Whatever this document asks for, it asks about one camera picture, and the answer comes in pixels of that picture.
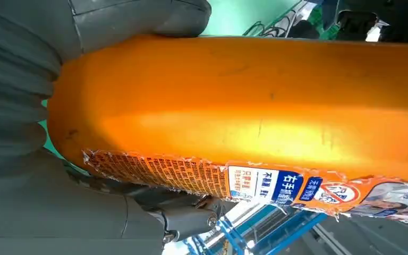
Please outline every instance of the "sticker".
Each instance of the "sticker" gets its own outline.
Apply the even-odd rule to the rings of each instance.
[[[359,191],[345,183],[324,183],[314,198],[324,203],[348,203],[359,198]]]
[[[256,198],[259,202],[272,202],[279,176],[278,170],[259,169],[256,186]]]
[[[323,178],[321,177],[310,177],[307,184],[304,187],[304,191],[300,196],[301,201],[310,201],[313,199],[318,189],[320,188]]]
[[[252,200],[256,195],[257,168],[230,166],[229,189],[232,198]]]
[[[377,214],[373,214],[373,216],[376,216],[376,217],[387,217],[387,216],[393,215],[393,214],[395,214],[395,213],[397,213],[397,212],[398,212],[398,211],[395,210],[395,209],[388,209],[388,210],[384,210],[384,211],[378,212]]]
[[[349,212],[408,221],[408,183],[398,178],[350,180],[333,170],[101,150],[84,150],[83,162],[75,164],[95,176],[123,183],[293,205],[329,215]]]
[[[302,175],[298,173],[279,171],[273,201],[278,205],[291,205],[298,195],[303,181]]]
[[[408,218],[408,183],[380,183],[350,212],[375,216],[384,210],[396,210],[395,216]]]

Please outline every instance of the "white label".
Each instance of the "white label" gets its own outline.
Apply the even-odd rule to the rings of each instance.
[[[256,201],[271,202],[275,191],[279,171],[259,169],[256,185]]]
[[[252,200],[256,195],[257,168],[229,166],[229,189],[232,198]]]
[[[229,166],[232,198],[271,202],[279,171],[244,166]]]

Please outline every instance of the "metal bracket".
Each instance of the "metal bracket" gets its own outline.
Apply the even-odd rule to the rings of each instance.
[[[164,243],[178,242],[209,232],[218,221],[214,211],[195,207],[163,209],[149,213],[164,224]]]

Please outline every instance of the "blue label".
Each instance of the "blue label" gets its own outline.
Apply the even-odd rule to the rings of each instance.
[[[305,185],[304,191],[300,196],[301,201],[310,201],[317,193],[318,189],[320,188],[321,183],[323,182],[323,178],[321,177],[310,177]]]
[[[295,172],[279,171],[272,200],[279,205],[290,205],[295,200],[304,179]]]
[[[376,216],[376,217],[387,217],[387,216],[393,215],[393,214],[395,214],[395,213],[397,213],[397,212],[398,212],[398,211],[395,210],[395,209],[388,209],[388,210],[380,211],[380,212],[378,212],[377,214],[373,214],[373,216]]]

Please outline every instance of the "bolt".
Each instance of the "bolt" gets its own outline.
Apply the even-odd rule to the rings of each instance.
[[[172,233],[165,233],[165,235],[163,236],[163,243],[169,243],[174,239],[174,234]]]
[[[207,220],[207,225],[208,225],[210,228],[214,228],[215,225],[217,225],[217,217],[211,216],[211,217]]]

